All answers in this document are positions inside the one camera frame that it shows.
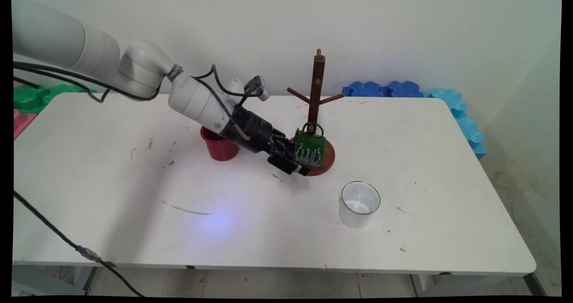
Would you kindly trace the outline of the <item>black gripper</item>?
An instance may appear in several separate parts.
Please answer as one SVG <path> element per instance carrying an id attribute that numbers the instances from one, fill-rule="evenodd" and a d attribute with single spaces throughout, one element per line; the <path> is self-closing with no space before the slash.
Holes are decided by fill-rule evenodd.
<path id="1" fill-rule="evenodd" d="M 267 162 L 288 175 L 307 176 L 310 170 L 293 159 L 293 143 L 284 133 L 273 128 L 270 122 L 244 107 L 235 107 L 231 120 L 222 130 L 222 136 L 257 154 L 271 154 Z"/>

